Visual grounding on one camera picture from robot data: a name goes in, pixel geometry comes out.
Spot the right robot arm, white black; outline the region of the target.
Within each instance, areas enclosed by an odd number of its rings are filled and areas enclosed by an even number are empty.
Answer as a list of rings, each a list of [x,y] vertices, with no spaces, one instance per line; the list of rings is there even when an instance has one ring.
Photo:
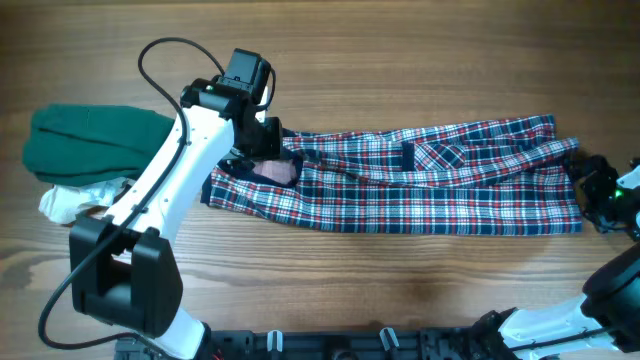
[[[620,176],[594,155],[567,164],[584,195],[583,217],[601,233],[624,232],[634,245],[598,269],[582,293],[537,310],[490,312],[469,329],[478,359],[546,359],[566,352],[639,350],[639,159]]]

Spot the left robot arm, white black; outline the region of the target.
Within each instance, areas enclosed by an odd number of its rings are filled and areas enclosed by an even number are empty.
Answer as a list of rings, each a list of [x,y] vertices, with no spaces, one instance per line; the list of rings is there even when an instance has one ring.
[[[77,312],[122,327],[118,341],[169,359],[203,358],[211,330],[181,306],[173,245],[219,161],[279,156],[281,124],[266,115],[274,95],[273,81],[238,76],[185,88],[173,132],[133,187],[102,218],[72,227],[67,285]]]

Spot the plaid shirt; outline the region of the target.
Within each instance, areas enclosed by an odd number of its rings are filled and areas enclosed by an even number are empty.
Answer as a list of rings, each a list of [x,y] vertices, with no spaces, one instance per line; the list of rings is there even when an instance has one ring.
[[[582,215],[550,115],[389,131],[285,130],[295,177],[220,162],[204,204],[340,233],[539,236],[576,233]]]

